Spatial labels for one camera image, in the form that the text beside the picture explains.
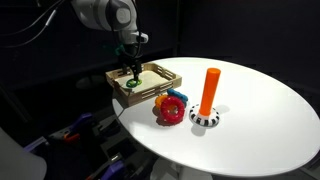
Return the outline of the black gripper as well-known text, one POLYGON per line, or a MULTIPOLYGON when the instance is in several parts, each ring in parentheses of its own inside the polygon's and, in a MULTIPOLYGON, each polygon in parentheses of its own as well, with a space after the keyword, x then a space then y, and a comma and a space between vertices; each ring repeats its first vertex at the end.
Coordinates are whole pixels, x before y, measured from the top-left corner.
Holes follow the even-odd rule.
POLYGON ((139 74, 142 72, 140 62, 141 45, 140 44, 121 44, 117 48, 118 60, 122 65, 122 72, 124 75, 130 73, 128 66, 131 66, 134 80, 139 80, 139 74))

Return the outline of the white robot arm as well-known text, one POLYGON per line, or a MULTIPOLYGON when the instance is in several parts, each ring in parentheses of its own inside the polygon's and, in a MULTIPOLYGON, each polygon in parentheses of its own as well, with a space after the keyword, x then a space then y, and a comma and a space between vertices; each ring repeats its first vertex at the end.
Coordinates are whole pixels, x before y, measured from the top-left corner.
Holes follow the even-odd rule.
POLYGON ((71 0, 80 22, 95 30, 110 31, 120 45, 117 49, 123 70, 129 67, 137 81, 142 72, 139 54, 141 45, 148 42, 148 35, 141 32, 135 0, 71 0))

